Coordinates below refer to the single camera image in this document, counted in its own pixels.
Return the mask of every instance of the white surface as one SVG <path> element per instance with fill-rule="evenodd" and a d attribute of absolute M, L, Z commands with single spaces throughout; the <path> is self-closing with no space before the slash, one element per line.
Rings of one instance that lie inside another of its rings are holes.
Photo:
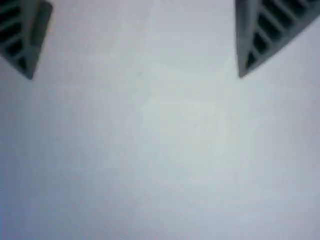
<path fill-rule="evenodd" d="M 1 239 L 319 239 L 319 21 L 239 80 L 233 1 L 53 3 L 0 60 Z"/>

